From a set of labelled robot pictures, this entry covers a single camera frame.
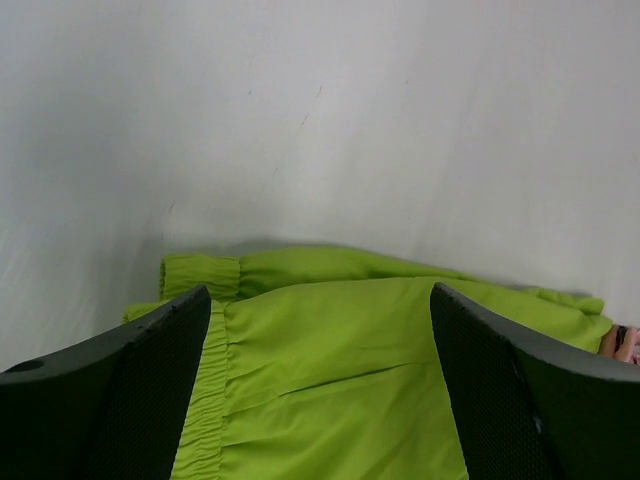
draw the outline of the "green cloth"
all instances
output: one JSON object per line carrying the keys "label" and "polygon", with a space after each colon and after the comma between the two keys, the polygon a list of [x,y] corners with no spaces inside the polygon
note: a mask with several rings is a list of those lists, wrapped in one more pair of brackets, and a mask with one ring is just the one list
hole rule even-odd
{"label": "green cloth", "polygon": [[467,478],[431,328],[436,282],[591,352],[612,325],[598,299],[350,249],[170,255],[161,302],[200,283],[213,298],[172,478]]}

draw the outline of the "elastic cuff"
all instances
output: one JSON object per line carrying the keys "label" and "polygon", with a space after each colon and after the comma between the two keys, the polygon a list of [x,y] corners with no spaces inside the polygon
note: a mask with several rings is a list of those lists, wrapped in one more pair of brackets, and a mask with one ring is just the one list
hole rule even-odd
{"label": "elastic cuff", "polygon": [[218,478],[226,411],[227,362],[224,305],[213,302],[209,331],[173,463],[172,480]]}
{"label": "elastic cuff", "polygon": [[604,310],[604,300],[600,298],[579,297],[540,287],[528,288],[525,292],[557,305],[577,308],[585,315],[601,315]]}
{"label": "elastic cuff", "polygon": [[204,284],[217,302],[232,302],[238,294],[240,264],[237,258],[203,254],[172,254],[160,265],[160,299],[169,300]]}

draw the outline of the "white surface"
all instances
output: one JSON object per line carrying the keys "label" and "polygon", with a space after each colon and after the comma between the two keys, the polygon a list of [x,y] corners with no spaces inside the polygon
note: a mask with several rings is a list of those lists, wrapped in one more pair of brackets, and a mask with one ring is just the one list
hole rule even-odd
{"label": "white surface", "polygon": [[638,25],[635,0],[5,0],[0,368],[205,246],[353,245],[640,324]]}

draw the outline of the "black mesh panel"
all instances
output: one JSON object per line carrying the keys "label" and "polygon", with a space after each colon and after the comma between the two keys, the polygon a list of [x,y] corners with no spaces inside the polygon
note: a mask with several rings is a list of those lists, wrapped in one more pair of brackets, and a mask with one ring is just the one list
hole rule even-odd
{"label": "black mesh panel", "polygon": [[560,478],[508,342],[438,287],[431,313],[470,479]]}
{"label": "black mesh panel", "polygon": [[169,478],[208,326],[199,319],[209,308],[205,296],[126,347],[77,478]]}

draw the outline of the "green garment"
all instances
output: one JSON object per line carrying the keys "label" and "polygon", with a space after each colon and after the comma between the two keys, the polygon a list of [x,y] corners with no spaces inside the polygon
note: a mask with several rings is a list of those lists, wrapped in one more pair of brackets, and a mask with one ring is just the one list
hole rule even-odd
{"label": "green garment", "polygon": [[591,352],[612,325],[598,299],[350,249],[170,255],[160,300],[200,283],[213,298],[172,478],[467,478],[431,328],[436,282]]}

